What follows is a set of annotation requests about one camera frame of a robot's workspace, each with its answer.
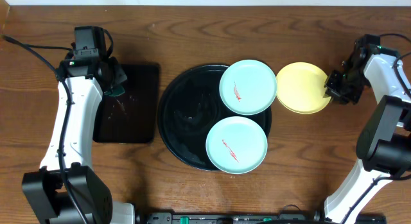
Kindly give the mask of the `green sponge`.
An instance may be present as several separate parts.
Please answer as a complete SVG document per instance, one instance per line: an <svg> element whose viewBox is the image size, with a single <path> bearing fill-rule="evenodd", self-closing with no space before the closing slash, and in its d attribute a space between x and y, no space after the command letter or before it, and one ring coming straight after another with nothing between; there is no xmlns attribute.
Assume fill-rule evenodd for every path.
<svg viewBox="0 0 411 224"><path fill-rule="evenodd" d="M118 97L121 96L125 93L125 89L123 86L121 85L117 85L113 88L111 88L110 90L104 92L105 96L110 96L110 97Z"/></svg>

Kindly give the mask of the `yellow plate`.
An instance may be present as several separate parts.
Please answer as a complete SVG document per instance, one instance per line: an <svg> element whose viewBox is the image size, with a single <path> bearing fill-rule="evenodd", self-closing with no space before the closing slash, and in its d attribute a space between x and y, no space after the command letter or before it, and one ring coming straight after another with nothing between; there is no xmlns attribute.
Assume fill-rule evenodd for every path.
<svg viewBox="0 0 411 224"><path fill-rule="evenodd" d="M277 74L277 98L292 112L319 112L331 101L324 87L327 77L316 65L306 62L288 64Z"/></svg>

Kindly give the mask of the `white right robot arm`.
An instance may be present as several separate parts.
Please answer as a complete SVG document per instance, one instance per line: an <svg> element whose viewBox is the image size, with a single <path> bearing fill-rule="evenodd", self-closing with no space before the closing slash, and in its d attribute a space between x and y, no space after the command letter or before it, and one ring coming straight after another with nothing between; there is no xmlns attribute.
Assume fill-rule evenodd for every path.
<svg viewBox="0 0 411 224"><path fill-rule="evenodd" d="M381 45L381 35L365 34L353 52L325 81L325 96L346 105L357 104L370 87L377 107L356 143L357 160L340 187L324 201L319 218L326 223L355 223L360 211L385 185L405 181L410 171L410 82L403 71L404 56Z"/></svg>

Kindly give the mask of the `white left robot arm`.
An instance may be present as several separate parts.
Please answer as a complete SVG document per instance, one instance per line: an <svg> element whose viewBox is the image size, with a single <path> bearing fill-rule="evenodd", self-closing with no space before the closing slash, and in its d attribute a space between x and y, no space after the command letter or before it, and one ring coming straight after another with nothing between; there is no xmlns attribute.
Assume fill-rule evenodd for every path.
<svg viewBox="0 0 411 224"><path fill-rule="evenodd" d="M92 136L105 92L126 80L111 49L83 47L57 69L58 110L38 171L22 191L40 223L135 223L131 203L115 202L92 168Z"/></svg>

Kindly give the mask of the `rectangular black tray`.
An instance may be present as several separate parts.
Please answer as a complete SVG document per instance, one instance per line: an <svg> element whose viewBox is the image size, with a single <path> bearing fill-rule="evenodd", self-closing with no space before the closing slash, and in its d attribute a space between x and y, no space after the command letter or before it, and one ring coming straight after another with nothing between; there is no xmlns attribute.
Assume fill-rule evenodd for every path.
<svg viewBox="0 0 411 224"><path fill-rule="evenodd" d="M124 93L104 95L94 123L93 141L101 143L148 143L155 132L159 97L160 65L124 64Z"/></svg>

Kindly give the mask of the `round black tray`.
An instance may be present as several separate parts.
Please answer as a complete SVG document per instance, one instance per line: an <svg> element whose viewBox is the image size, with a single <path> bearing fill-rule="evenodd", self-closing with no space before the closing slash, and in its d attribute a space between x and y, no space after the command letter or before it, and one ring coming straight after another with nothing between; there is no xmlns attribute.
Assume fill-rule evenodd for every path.
<svg viewBox="0 0 411 224"><path fill-rule="evenodd" d="M220 96L220 80L228 68L208 64L189 69L167 86L160 100L161 138L176 158L191 167L219 171L207 154L206 139L217 122L239 115Z"/></svg>

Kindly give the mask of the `light green plate with stain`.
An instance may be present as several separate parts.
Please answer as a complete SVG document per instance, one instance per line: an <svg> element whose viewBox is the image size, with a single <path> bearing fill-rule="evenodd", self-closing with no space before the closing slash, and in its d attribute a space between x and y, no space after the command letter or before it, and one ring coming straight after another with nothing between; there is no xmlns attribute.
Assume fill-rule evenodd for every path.
<svg viewBox="0 0 411 224"><path fill-rule="evenodd" d="M244 174L256 169L268 151L268 141L255 121L240 116L217 122L205 140L209 160L219 170Z"/></svg>

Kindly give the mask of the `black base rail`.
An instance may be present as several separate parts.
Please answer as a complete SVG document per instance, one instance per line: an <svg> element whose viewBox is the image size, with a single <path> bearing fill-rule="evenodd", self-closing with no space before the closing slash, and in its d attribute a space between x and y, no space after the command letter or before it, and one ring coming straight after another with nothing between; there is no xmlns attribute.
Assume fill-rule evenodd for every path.
<svg viewBox="0 0 411 224"><path fill-rule="evenodd" d="M271 224L271 223L312 223L323 224L331 221L313 220L304 214L282 213L279 215L240 215L240 214L172 214L155 212L147 215L145 224Z"/></svg>

